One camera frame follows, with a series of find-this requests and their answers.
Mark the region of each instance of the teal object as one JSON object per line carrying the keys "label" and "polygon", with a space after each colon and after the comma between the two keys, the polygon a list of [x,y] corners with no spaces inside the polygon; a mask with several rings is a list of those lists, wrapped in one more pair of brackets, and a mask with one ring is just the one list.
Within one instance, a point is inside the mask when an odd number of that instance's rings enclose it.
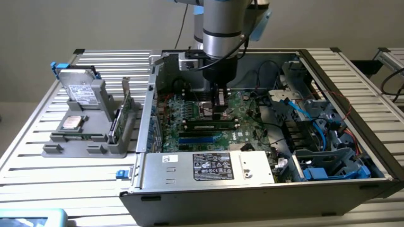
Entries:
{"label": "teal object", "polygon": [[266,30],[266,27],[267,27],[267,24],[268,24],[268,20],[270,20],[270,17],[272,15],[272,10],[268,9],[260,22],[258,23],[256,27],[255,27],[255,30],[252,31],[251,35],[250,35],[250,40],[251,41],[259,41],[260,38],[262,38],[262,35],[264,33],[264,30]]}
{"label": "teal object", "polygon": [[40,225],[34,225],[35,227],[67,227],[68,215],[63,209],[0,209],[2,225],[14,226],[12,222],[19,222],[18,226],[22,226],[24,219],[27,223],[42,221]]}

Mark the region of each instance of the white wall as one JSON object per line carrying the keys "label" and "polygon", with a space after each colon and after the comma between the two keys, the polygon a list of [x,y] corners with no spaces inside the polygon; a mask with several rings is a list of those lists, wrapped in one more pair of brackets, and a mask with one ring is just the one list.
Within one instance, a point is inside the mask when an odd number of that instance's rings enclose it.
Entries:
{"label": "white wall", "polygon": [[[272,0],[274,17],[251,47],[334,47],[351,58],[404,47],[403,0]],[[0,101],[36,102],[52,61],[76,48],[174,48],[184,5],[167,0],[0,1]],[[192,10],[179,47],[192,45]]]}

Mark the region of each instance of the gray plastic holder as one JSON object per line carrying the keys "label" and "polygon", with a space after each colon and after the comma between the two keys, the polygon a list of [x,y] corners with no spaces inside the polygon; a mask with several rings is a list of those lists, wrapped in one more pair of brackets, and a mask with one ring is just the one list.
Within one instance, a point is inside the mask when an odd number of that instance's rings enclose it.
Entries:
{"label": "gray plastic holder", "polygon": [[[118,143],[112,144],[108,132],[120,101],[116,102],[107,94],[104,80],[96,79],[91,87],[99,100],[99,109],[83,109],[78,102],[68,101],[70,109],[56,131],[50,136],[51,141],[44,144],[43,157],[124,158],[128,150],[135,149],[128,146],[134,134],[138,133],[134,129],[138,111],[142,107],[140,103],[131,101],[132,108],[128,112],[124,132]],[[83,124],[74,130],[63,128],[64,121],[70,116],[83,117]],[[82,135],[90,134],[92,136],[87,136],[87,140],[78,140]]]}

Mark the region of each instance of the slatted metal surface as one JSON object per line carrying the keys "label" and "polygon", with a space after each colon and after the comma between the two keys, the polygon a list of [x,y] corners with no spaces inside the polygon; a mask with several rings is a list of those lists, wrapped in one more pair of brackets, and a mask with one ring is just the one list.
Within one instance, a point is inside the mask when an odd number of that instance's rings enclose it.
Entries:
{"label": "slatted metal surface", "polygon": [[[378,131],[390,151],[404,165],[403,145],[395,141],[400,136],[387,132],[378,123],[384,122],[395,130],[404,130],[391,110],[376,101],[376,97],[363,97],[358,90],[370,94],[351,72],[344,68],[342,59],[330,52],[315,52],[315,58],[334,77],[350,77],[355,82],[336,82],[343,93],[352,98],[356,110]],[[143,101],[143,84],[148,77],[148,52],[86,52],[79,64],[95,65],[107,80],[107,89],[115,97],[123,96],[120,79],[130,76],[132,95],[138,102]],[[115,227],[136,226],[128,215],[118,192],[130,186],[128,181],[116,181],[115,173],[135,163],[135,154],[124,159],[90,158],[43,158],[43,143],[67,111],[67,95],[55,84],[34,113],[32,121],[18,136],[14,145],[0,160],[0,208],[64,208],[70,215],[70,226]],[[375,199],[355,208],[342,217],[299,218],[248,223],[218,224],[210,226],[403,226],[404,224],[404,191],[388,199]]]}
{"label": "slatted metal surface", "polygon": [[[390,52],[379,51],[375,59],[382,61],[382,63],[392,70],[392,72],[404,68],[404,48],[387,48]],[[399,96],[395,104],[404,109],[404,96]]]}

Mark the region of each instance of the motherboard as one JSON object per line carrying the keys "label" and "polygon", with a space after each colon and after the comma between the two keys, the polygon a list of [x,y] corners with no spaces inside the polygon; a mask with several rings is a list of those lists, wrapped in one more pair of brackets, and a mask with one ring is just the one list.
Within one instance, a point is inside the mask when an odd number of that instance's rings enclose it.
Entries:
{"label": "motherboard", "polygon": [[228,95],[228,108],[219,121],[212,119],[210,101],[188,101],[182,95],[168,97],[160,109],[163,152],[240,150],[243,147],[270,151],[268,132],[246,113],[254,102],[250,96],[246,91]]}

